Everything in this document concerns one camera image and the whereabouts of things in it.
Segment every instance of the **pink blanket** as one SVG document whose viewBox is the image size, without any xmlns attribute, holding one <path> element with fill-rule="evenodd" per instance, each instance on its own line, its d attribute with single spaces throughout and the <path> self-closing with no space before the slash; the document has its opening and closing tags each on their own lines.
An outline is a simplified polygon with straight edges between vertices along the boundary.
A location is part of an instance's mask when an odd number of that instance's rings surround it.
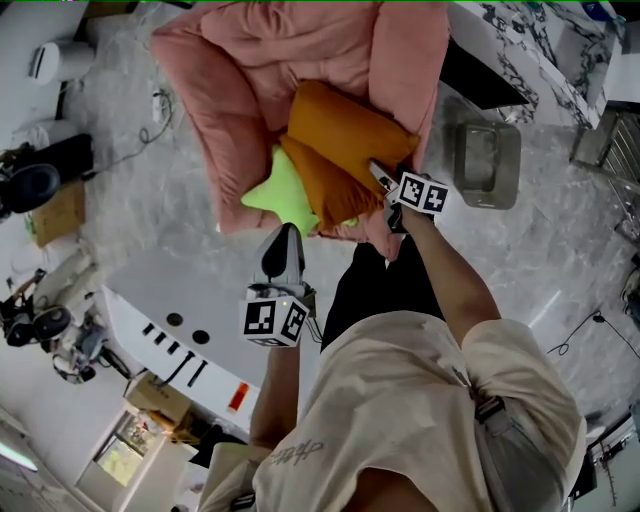
<svg viewBox="0 0 640 512">
<path fill-rule="evenodd" d="M 240 198 L 268 176 L 302 80 L 368 99 L 419 134 L 419 168 L 448 38 L 446 5 L 420 2 L 215 3 L 157 30 L 152 51 L 202 144 L 221 230 L 278 223 Z M 390 260 L 399 248 L 382 212 L 318 234 L 369 241 Z"/>
</svg>

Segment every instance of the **green star pillow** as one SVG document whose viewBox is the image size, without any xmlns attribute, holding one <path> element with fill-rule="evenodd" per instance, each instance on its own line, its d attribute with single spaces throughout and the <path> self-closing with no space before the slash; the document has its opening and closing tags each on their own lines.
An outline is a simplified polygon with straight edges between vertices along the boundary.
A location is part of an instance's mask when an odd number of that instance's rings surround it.
<svg viewBox="0 0 640 512">
<path fill-rule="evenodd" d="M 291 222 L 302 236 L 316 227 L 319 219 L 311 211 L 302 180 L 293 163 L 279 146 L 273 147 L 271 176 L 242 196 L 242 204 L 274 212 L 282 223 Z"/>
</svg>

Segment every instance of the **beige t-shirt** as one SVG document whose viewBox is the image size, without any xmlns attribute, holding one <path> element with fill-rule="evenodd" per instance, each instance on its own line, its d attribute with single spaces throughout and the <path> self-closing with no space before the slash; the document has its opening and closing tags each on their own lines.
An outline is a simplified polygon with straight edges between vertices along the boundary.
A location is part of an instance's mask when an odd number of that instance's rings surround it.
<svg viewBox="0 0 640 512">
<path fill-rule="evenodd" d="M 568 492 L 582 464 L 585 424 L 531 331 L 510 320 L 484 322 L 461 350 L 441 320 L 400 311 L 355 324 L 322 354 L 297 427 L 255 473 L 257 509 L 338 512 L 358 474 L 377 468 L 409 478 L 440 511 L 491 511 L 468 382 L 524 407 L 565 468 Z M 207 486 L 201 510 L 230 510 L 228 497 L 243 479 L 246 491 L 246 455 L 234 468 Z"/>
</svg>

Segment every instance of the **window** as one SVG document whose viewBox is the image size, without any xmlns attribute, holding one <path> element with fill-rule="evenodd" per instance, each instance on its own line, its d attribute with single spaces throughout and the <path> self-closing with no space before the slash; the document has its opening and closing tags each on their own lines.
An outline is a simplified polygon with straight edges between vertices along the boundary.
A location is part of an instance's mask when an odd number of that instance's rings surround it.
<svg viewBox="0 0 640 512">
<path fill-rule="evenodd" d="M 127 412 L 93 460 L 126 486 L 160 432 L 148 418 Z"/>
</svg>

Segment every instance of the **marble floor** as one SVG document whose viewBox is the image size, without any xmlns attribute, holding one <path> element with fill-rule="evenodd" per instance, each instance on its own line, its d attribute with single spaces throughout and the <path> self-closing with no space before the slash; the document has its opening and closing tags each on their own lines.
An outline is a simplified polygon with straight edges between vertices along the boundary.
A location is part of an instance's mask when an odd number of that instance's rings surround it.
<svg viewBox="0 0 640 512">
<path fill-rule="evenodd" d="M 182 11 L 141 4 L 130 16 L 96 19 L 87 27 L 97 47 L 91 71 L 66 92 L 64 116 L 93 135 L 99 168 L 87 186 L 84 237 L 108 275 L 144 248 L 162 246 L 218 273 L 230 287 L 264 238 L 260 232 L 223 236 L 208 190 L 204 162 L 189 120 L 174 100 L 170 128 L 139 156 L 138 131 L 153 135 L 151 94 L 171 88 L 148 51 L 151 31 Z M 423 171 L 451 183 L 452 123 L 478 114 L 441 87 Z M 640 350 L 640 333 L 618 298 L 633 249 L 613 232 L 621 216 L 608 185 L 568 162 L 571 129 L 519 125 L 519 195 L 509 211 L 467 207 L 454 193 L 439 226 L 487 281 L 505 317 L 529 324 L 540 346 L 562 343 L 600 309 Z M 304 243 L 306 280 L 318 290 L 321 321 L 350 262 L 353 244 Z M 640 361 L 606 324 L 589 321 L 563 357 L 550 355 L 583 413 L 617 413 L 640 384 Z"/>
</svg>

